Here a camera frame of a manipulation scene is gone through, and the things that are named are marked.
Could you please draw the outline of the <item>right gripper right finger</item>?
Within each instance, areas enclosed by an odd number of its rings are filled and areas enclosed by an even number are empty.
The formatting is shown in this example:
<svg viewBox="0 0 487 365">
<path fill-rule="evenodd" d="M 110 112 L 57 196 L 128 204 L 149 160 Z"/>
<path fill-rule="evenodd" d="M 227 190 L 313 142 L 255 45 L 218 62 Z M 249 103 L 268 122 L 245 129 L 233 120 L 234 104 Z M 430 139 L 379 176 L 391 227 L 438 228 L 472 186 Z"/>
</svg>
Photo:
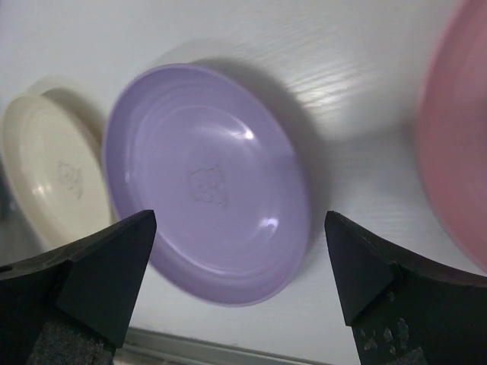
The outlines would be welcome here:
<svg viewBox="0 0 487 365">
<path fill-rule="evenodd" d="M 328 211 L 329 257 L 362 364 L 484 364 L 486 278 Z"/>
</svg>

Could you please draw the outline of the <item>purple plate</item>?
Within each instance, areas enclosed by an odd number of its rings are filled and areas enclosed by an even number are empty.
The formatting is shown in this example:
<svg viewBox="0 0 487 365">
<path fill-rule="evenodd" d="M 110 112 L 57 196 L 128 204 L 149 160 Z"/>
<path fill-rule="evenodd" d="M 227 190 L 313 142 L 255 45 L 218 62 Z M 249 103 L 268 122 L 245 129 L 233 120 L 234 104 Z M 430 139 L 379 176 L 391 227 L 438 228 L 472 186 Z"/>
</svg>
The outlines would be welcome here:
<svg viewBox="0 0 487 365">
<path fill-rule="evenodd" d="M 191 64 L 136 76 L 112 108 L 102 160 L 117 216 L 154 212 L 150 262 L 179 289 L 250 306 L 298 273 L 311 226 L 301 159 L 234 79 Z"/>
</svg>

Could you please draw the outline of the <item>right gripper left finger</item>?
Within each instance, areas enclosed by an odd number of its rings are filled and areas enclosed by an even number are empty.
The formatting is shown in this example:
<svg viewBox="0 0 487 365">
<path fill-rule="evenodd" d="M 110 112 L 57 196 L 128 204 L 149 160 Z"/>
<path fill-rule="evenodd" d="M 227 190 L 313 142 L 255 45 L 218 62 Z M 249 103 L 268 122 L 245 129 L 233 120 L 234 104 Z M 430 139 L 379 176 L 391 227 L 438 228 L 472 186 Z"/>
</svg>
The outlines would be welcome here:
<svg viewBox="0 0 487 365">
<path fill-rule="evenodd" d="M 111 364 L 148 265 L 152 210 L 1 267 L 3 364 Z"/>
</svg>

